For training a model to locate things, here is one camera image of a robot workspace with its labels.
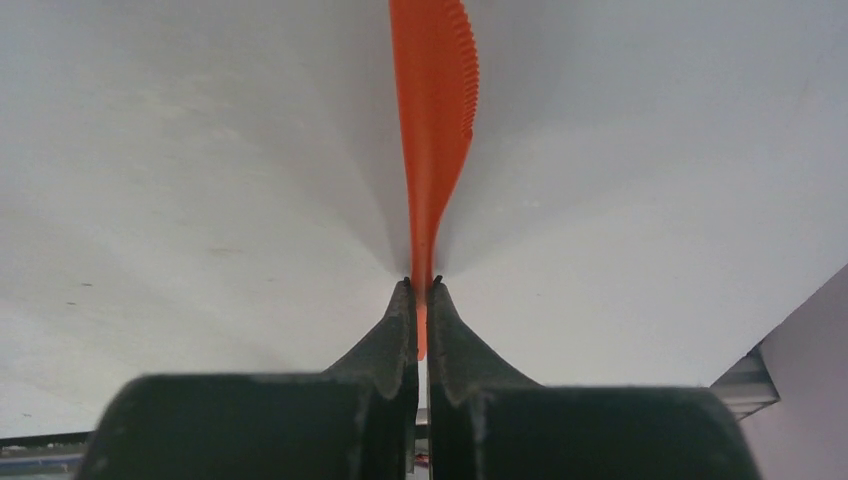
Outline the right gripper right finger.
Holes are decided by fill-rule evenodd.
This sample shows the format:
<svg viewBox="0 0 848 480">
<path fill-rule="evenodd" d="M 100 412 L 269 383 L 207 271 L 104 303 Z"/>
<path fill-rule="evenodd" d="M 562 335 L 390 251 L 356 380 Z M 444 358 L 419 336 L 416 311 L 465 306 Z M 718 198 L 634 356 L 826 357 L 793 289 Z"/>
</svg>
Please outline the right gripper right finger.
<svg viewBox="0 0 848 480">
<path fill-rule="evenodd" d="M 431 477 L 483 479 L 490 393 L 540 384 L 461 319 L 440 276 L 427 294 L 426 329 Z"/>
</svg>

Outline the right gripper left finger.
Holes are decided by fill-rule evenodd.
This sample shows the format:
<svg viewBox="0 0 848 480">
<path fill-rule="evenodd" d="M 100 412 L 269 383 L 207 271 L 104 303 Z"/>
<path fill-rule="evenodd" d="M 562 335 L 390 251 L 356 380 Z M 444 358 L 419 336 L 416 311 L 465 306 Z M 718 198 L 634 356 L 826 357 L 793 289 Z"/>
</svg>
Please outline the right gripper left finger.
<svg viewBox="0 0 848 480">
<path fill-rule="evenodd" d="M 399 281 L 380 321 L 324 373 L 360 387 L 351 454 L 357 479 L 404 479 L 414 464 L 419 403 L 416 298 Z"/>
</svg>

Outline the orange plastic knife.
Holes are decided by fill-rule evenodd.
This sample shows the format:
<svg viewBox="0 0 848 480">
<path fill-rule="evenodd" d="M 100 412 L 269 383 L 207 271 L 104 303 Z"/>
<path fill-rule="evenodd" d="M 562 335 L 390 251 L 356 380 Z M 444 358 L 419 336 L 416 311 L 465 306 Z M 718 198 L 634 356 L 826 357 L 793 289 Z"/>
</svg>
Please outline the orange plastic knife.
<svg viewBox="0 0 848 480">
<path fill-rule="evenodd" d="M 394 0 L 389 12 L 409 207 L 417 355 L 423 358 L 436 241 L 473 138 L 479 61 L 461 1 Z"/>
</svg>

